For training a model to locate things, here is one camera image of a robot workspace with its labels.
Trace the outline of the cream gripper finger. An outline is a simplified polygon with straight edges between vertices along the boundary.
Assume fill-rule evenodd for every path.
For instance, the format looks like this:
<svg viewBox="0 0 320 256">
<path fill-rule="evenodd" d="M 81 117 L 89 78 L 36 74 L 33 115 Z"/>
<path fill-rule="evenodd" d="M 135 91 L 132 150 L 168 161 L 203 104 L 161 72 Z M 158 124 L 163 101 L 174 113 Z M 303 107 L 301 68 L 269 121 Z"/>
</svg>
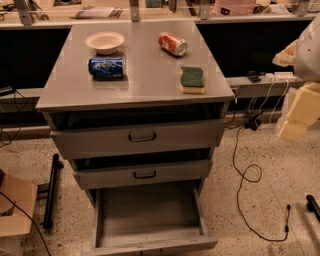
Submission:
<svg viewBox="0 0 320 256">
<path fill-rule="evenodd" d="M 299 89 L 290 88 L 278 119 L 277 136 L 285 141 L 296 141 L 319 118 L 320 84 L 306 82 Z"/>
<path fill-rule="evenodd" d="M 281 66 L 293 66 L 295 64 L 297 40 L 290 43 L 285 49 L 277 53 L 272 60 L 272 63 Z"/>
</svg>

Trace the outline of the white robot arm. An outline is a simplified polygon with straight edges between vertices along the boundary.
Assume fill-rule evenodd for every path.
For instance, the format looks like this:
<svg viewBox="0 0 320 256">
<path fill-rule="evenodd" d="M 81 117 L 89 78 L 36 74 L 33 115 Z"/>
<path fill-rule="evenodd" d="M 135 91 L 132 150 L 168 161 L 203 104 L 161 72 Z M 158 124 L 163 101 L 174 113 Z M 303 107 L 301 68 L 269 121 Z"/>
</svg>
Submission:
<svg viewBox="0 0 320 256">
<path fill-rule="evenodd" d="M 292 66 L 304 81 L 295 95 L 286 97 L 279 119 L 278 137 L 295 141 L 320 118 L 320 16 L 316 16 L 299 38 L 275 55 L 273 64 Z"/>
</svg>

